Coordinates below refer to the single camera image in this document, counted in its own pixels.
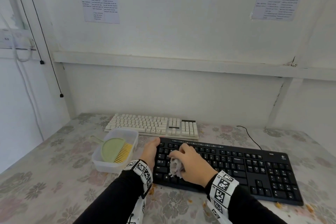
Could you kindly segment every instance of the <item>black sleeve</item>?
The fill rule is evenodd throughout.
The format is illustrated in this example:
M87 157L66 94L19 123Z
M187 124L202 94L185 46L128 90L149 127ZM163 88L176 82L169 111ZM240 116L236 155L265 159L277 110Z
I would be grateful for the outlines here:
M205 192L210 194L211 185L217 175L214 175L205 187ZM272 223L286 224L282 219L275 215L251 196L245 189L238 185L232 196L228 207L229 220L233 224L240 223Z
M73 224L126 224L143 192L140 176L123 171Z

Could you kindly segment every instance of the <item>hand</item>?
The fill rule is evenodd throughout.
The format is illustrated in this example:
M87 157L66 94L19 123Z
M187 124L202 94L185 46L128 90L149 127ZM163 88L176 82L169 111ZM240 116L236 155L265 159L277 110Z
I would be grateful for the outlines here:
M145 148L140 157L141 160L145 161L149 166L150 170L153 172L154 164L155 164L155 155L156 155L156 147L160 144L160 138L157 137L153 141L145 144Z
M178 158L183 163L184 171L181 171L181 175L187 182L205 187L210 179L218 173L192 146L186 143L181 145L179 151L172 151L169 157Z

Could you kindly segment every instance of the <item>black cable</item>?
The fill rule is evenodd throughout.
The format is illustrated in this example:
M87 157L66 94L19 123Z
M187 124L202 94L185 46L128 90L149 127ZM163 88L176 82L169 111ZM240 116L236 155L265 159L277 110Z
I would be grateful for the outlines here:
M31 30L30 23L29 23L29 20L28 20L28 17L27 17L25 8L24 8L24 6L23 6L22 0L20 0L20 1L21 1L22 8L23 8L24 14L25 14L25 16L26 16L26 19L27 19L27 21L28 21L29 29ZM34 0L31 0L31 1L32 1L33 6L34 6L34 9L35 9L35 13L36 13L37 20L39 21L39 24L40 24L40 28L41 28L41 32L42 32L42 35L43 35L44 43L45 43L45 46L46 46L46 48L47 48L47 52L48 52L48 55L49 55L49 59L50 59L50 63L51 63L51 67L52 67L52 70L54 71L54 75L55 75L56 82L57 82L57 85L58 85L58 88L59 88L59 92L60 92L60 94L61 94L61 96L62 96L63 94L62 94L62 91L61 91L61 88L60 88L60 84L58 83L58 80L57 80L57 76L56 76L56 73L55 73L55 69L54 69L54 66L53 66L53 62L51 61L50 52L49 52L48 45L47 45L47 42L46 42L45 37L44 37L44 33L43 33L43 30L42 30L42 26L41 26L40 18L39 18L38 14L37 14L37 10L36 10L36 7L35 7ZM37 47L37 43L36 43L35 38L34 38L34 35L33 35L33 32L32 32L31 34L32 34L32 36L33 36L33 40L34 40L34 42L35 42L36 49L37 49L37 51L38 51L38 53L39 53L40 59L42 60L41 55L40 55L40 52L39 52L39 49L38 49L38 47Z
M246 128L246 127L243 127L243 126L236 126L236 127L242 127L242 128L245 128L245 130L246 130L246 133L248 134L248 136L251 138L251 140L252 140L252 141L254 141L254 140L252 139L252 137L250 136L250 134L247 132L247 128ZM260 145L259 145L259 144L257 144L255 141L254 141L254 143L255 143L256 145L258 145L258 146L259 146L260 150L262 150L262 148L260 147Z

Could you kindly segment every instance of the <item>person's right arm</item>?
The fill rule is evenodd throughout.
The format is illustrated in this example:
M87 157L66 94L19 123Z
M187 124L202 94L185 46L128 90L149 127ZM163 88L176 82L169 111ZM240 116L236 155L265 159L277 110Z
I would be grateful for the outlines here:
M183 179L203 186L209 197L211 184L218 172L192 146L188 146L186 143L181 145L179 151L172 151L169 156L178 158L183 163L184 171L181 171ZM229 220L233 224L250 222L286 224L240 185L235 188L231 196L228 213Z

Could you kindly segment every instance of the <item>white cloth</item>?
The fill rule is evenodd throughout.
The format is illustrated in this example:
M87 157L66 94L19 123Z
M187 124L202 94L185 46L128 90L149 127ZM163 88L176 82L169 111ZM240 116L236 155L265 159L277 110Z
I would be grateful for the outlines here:
M176 175L179 178L182 178L181 171L184 169L182 162L178 158L172 157L170 159L170 172L169 175L173 177Z

